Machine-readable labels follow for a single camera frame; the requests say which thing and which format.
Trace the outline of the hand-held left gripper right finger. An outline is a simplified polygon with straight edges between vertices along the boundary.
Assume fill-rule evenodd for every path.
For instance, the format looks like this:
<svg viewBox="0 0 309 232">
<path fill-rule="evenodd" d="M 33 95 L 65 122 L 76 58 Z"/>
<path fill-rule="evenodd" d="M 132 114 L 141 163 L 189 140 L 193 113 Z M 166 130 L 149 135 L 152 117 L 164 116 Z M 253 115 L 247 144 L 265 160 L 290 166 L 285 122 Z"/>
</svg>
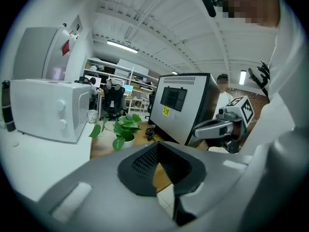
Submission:
<svg viewBox="0 0 309 232">
<path fill-rule="evenodd" d="M 243 187 L 245 156 L 159 142 L 156 159 L 173 183 L 173 218 L 156 213 L 157 226 L 243 226 L 250 196 Z"/>
</svg>

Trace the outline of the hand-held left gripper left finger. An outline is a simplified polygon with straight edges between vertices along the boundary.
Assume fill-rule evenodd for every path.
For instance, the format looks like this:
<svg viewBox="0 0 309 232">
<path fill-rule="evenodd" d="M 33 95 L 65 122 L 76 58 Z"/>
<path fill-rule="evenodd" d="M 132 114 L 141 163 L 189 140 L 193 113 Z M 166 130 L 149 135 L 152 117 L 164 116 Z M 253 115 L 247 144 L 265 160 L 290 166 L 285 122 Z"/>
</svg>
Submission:
<svg viewBox="0 0 309 232">
<path fill-rule="evenodd" d="M 160 205 L 157 165 L 172 167 L 179 144 L 154 142 L 85 163 L 54 184 L 38 206 L 64 232 L 174 232 L 179 225 Z"/>
</svg>

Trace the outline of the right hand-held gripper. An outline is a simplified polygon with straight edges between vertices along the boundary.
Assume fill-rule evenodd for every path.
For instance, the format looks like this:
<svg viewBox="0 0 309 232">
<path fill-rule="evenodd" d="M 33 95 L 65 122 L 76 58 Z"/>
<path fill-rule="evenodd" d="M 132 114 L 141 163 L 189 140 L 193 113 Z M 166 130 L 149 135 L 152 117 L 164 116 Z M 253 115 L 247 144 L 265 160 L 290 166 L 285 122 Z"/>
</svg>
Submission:
<svg viewBox="0 0 309 232">
<path fill-rule="evenodd" d="M 237 97 L 218 108 L 214 118 L 196 125 L 193 128 L 193 136 L 208 139 L 209 148 L 222 148 L 228 153 L 238 153 L 239 145 L 254 118 L 254 110 L 248 96 Z"/>
</svg>

